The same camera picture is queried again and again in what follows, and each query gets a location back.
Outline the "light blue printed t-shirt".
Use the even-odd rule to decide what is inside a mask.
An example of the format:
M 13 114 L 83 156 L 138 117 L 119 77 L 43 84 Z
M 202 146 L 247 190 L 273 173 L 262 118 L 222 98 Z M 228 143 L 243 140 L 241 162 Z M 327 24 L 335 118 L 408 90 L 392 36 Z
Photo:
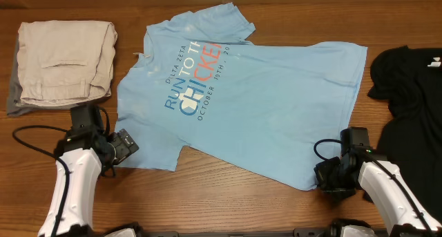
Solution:
M 117 87 L 117 129 L 139 149 L 124 167 L 174 171 L 192 147 L 290 187 L 316 186 L 314 143 L 348 126 L 367 48 L 257 46 L 237 6 L 149 25 Z

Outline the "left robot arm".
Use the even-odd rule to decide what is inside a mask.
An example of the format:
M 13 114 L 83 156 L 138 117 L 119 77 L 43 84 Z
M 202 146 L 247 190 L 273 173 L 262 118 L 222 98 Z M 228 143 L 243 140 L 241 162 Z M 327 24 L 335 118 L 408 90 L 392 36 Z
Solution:
M 93 203 L 99 177 L 139 147 L 124 129 L 110 132 L 105 110 L 87 104 L 70 109 L 72 126 L 54 151 L 57 179 L 39 236 L 93 236 Z

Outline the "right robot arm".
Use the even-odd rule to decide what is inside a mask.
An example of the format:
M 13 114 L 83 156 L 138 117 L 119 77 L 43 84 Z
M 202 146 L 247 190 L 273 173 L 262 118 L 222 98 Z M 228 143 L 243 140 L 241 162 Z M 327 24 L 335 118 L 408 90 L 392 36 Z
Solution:
M 397 165 L 369 143 L 368 130 L 349 127 L 340 139 L 313 147 L 322 160 L 314 167 L 318 188 L 336 202 L 363 190 L 378 209 L 388 236 L 440 236 L 441 223 L 422 206 Z

